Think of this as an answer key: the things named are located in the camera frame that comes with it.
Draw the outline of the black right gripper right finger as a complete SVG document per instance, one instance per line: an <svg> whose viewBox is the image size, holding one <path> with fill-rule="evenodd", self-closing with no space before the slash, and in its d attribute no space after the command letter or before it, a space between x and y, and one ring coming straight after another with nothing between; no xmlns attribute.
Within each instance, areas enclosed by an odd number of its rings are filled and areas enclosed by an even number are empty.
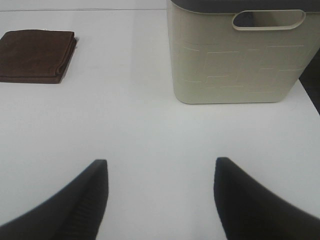
<svg viewBox="0 0 320 240"><path fill-rule="evenodd" d="M229 240L318 240L319 218L280 198L227 157L215 162L214 202Z"/></svg>

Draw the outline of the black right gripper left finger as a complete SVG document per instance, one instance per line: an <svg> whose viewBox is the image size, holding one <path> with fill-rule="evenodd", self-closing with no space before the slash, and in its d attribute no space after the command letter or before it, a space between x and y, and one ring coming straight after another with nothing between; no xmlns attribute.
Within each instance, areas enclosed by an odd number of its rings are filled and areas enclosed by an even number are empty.
<svg viewBox="0 0 320 240"><path fill-rule="evenodd" d="M2 240L94 240L109 196L108 164L94 160L46 201L1 225Z"/></svg>

